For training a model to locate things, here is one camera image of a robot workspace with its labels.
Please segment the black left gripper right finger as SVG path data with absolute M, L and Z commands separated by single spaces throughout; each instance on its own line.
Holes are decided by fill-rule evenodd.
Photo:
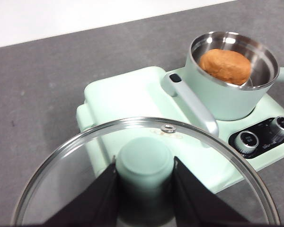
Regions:
M 242 227 L 250 222 L 207 189 L 174 157 L 172 200 L 178 227 Z

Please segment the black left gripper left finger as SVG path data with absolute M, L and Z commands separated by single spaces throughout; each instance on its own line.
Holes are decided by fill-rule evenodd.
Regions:
M 44 227 L 115 227 L 119 174 L 111 163 L 80 195 L 50 217 Z

